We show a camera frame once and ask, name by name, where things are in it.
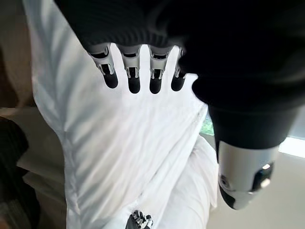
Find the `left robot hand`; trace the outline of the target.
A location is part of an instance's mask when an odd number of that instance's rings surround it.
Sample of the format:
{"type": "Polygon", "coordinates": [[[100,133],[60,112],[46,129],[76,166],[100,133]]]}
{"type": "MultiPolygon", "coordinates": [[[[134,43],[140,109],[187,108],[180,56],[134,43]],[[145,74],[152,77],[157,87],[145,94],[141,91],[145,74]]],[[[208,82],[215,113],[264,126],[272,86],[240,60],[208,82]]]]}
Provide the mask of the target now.
{"type": "Polygon", "coordinates": [[[305,104],[302,0],[58,0],[84,49],[180,46],[213,122],[219,187],[244,208],[269,185],[279,145],[305,104]]]}

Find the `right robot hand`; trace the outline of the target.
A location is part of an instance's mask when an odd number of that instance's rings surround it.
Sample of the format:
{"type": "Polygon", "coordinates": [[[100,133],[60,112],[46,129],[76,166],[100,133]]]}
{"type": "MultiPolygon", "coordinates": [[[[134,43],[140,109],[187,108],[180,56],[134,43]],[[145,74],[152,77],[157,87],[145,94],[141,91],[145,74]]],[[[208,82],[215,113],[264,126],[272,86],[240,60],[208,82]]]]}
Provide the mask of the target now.
{"type": "Polygon", "coordinates": [[[151,215],[145,215],[142,211],[134,211],[128,218],[126,229],[152,229],[153,219],[151,215]]]}

